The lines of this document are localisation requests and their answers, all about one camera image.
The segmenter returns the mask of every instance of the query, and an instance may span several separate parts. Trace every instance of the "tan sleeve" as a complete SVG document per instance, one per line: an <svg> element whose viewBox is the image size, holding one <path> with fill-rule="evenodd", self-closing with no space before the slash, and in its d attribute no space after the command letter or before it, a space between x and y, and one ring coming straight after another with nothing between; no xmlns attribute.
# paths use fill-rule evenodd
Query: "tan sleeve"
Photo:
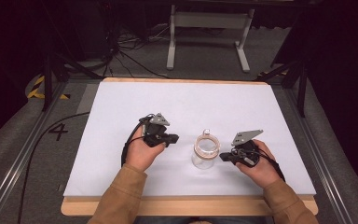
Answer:
<svg viewBox="0 0 358 224"><path fill-rule="evenodd" d="M264 189L264 198L272 210L276 224L318 223L315 215L281 179Z"/></svg>
<svg viewBox="0 0 358 224"><path fill-rule="evenodd" d="M124 164L101 198L89 224L129 223L138 213L147 175Z"/></svg>

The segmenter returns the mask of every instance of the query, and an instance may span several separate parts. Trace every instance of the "yellow tape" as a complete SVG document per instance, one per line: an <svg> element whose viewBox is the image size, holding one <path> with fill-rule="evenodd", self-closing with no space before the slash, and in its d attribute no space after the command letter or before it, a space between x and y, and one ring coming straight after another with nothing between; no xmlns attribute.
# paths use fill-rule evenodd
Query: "yellow tape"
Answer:
<svg viewBox="0 0 358 224"><path fill-rule="evenodd" d="M40 75L40 77L34 83L34 86L32 87L30 93L28 93L28 98L45 99L45 94L37 93L37 90L39 89L40 85L42 84L42 82L44 80L45 80L45 77L43 75ZM70 98L71 98L71 94L63 94L60 96L60 99L62 99L62 100L68 100Z"/></svg>

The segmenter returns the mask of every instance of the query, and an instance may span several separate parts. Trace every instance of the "hand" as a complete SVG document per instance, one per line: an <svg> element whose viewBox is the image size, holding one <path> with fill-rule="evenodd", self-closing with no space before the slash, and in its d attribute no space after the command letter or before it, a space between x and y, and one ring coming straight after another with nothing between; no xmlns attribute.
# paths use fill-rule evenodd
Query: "hand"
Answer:
<svg viewBox="0 0 358 224"><path fill-rule="evenodd" d="M142 136L142 126L139 127L132 139ZM158 146L148 146L143 138L133 140L129 145L127 153L126 163L141 171L145 171L153 163L154 159L165 148L165 143L161 143Z"/></svg>
<svg viewBox="0 0 358 224"><path fill-rule="evenodd" d="M265 151L270 158L275 160L274 156L271 154L269 148L264 142L256 139L253 141L258 146L258 148ZM262 189L280 179L271 163L262 157L260 157L260 161L253 168L247 167L240 162L237 162L235 165L241 170L241 172L251 177L252 180Z"/></svg>

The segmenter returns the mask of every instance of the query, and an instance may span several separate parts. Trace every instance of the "aluminum rail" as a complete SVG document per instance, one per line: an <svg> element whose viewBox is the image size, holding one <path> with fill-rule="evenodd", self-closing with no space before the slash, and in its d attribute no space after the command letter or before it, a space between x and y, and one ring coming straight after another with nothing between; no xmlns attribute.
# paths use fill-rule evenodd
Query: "aluminum rail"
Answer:
<svg viewBox="0 0 358 224"><path fill-rule="evenodd" d="M308 144L310 145L310 155L312 157L313 163L318 171L319 177L322 180L324 185L324 189L329 197L330 203L333 206L333 209L336 213L339 223L342 224L350 224L353 223L351 220L351 216L346 208L344 202L342 201L342 197L339 194L337 184L330 174L326 163L324 162L324 157L321 154L321 150L318 148L315 139L313 138L312 132L310 131L310 127L306 121L306 119L301 118L300 114L298 113L296 107L296 96L293 93L293 90L284 90L286 97L289 99L289 104L292 110L296 114L296 118L298 123L301 126L302 131L304 132Z"/></svg>
<svg viewBox="0 0 358 224"><path fill-rule="evenodd" d="M43 127L48 120L48 116L51 113L54 105L60 99L63 90L65 89L66 83L59 82L56 86L56 89L53 93L53 99L45 112L42 112L38 117L33 129L31 130L28 138L26 139L22 149L17 156L16 160L13 162L12 166L7 172L5 179L3 180L0 186L0 211L4 206L7 197L9 196L10 192L13 190L14 186L19 179L22 170L27 165L28 161L30 160L30 156L34 149L34 144L39 138L40 134L43 132Z"/></svg>

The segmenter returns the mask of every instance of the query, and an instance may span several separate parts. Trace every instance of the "white stand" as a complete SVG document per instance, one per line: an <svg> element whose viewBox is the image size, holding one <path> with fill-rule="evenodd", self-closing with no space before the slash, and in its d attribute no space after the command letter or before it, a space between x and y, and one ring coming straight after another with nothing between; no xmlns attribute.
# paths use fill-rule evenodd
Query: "white stand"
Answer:
<svg viewBox="0 0 358 224"><path fill-rule="evenodd" d="M168 49L167 69L173 70L175 59L175 27L206 27L206 28L225 28L225 29L242 29L240 41L235 42L235 46L240 58L242 71L250 71L249 64L246 60L243 46L249 28L252 22L254 10L249 10L248 14L226 14L226 13L201 13L201 12L176 12L175 5L171 7L170 23L170 47Z"/></svg>

